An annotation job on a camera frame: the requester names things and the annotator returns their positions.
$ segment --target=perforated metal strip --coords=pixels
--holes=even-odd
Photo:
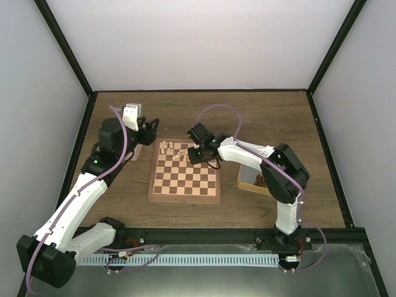
[[[109,254],[93,254],[87,257],[82,266],[103,266],[109,261]],[[128,260],[114,260],[110,266],[126,265],[126,266],[140,266],[154,255],[135,254]],[[160,255],[150,266],[245,266],[245,267],[277,267],[279,257],[276,254],[264,255]]]

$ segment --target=white panel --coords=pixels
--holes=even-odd
[[[306,88],[353,0],[50,0],[94,90]]]
[[[357,226],[396,296],[396,2],[368,1],[315,93]]]
[[[54,211],[87,97],[33,1],[0,1],[0,40],[0,296],[16,296],[17,241]]]

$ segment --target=chessboard border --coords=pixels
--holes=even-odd
[[[154,194],[154,182],[155,182],[155,172],[158,163],[158,156],[160,154],[160,144],[163,142],[173,142],[173,143],[190,143],[194,142],[191,139],[180,139],[180,138],[157,138],[155,140],[154,156],[151,165],[150,182],[148,184],[148,194],[147,199],[152,202],[186,202],[186,203],[205,203],[205,204],[219,204],[222,200],[221,196],[221,183],[220,183],[220,170],[215,170],[216,172],[216,196],[202,196],[202,195],[187,195],[188,199],[183,199],[186,195],[176,195],[176,194]]]

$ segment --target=black cable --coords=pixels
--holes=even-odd
[[[211,167],[213,169],[216,169],[216,170],[219,170],[220,169],[220,163],[219,163],[218,160],[216,160],[216,163],[217,163],[217,167],[214,167],[212,164],[210,164],[208,161],[206,161],[206,164],[208,164],[209,167]]]
[[[123,163],[123,166],[125,166],[126,163],[128,163],[135,155],[135,150],[132,151],[131,156]]]

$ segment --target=robotic arm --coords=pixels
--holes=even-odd
[[[301,194],[298,188],[257,155],[242,148],[245,147],[276,164],[305,189],[309,173],[288,145],[259,146],[239,140],[240,145],[237,145],[234,137],[222,133],[215,137],[201,123],[196,124],[187,134],[195,143],[194,147],[188,149],[192,164],[210,160],[233,161],[262,172],[271,195],[277,200],[278,216],[275,227],[280,235],[277,237],[278,242],[286,246],[296,237],[299,231],[297,198]]]
[[[137,145],[150,145],[155,140],[159,120],[155,119],[148,123],[141,113],[142,105],[138,104],[127,104],[123,110],[123,122],[127,131],[126,155],[133,154]],[[112,218],[102,219],[93,228],[73,238],[84,216],[111,186],[125,164],[120,164],[103,179],[78,192],[83,185],[117,164],[121,157],[124,139],[117,118],[102,122],[98,138],[99,142],[93,146],[92,154],[85,161],[77,182],[54,215],[37,230],[33,237],[23,235],[17,243],[22,269],[26,272],[38,243],[48,234],[35,260],[32,275],[56,288],[67,283],[75,267],[87,256],[113,242],[117,244],[117,241],[121,241],[120,233],[123,232],[124,224]],[[69,206],[50,231],[51,224],[65,205]]]

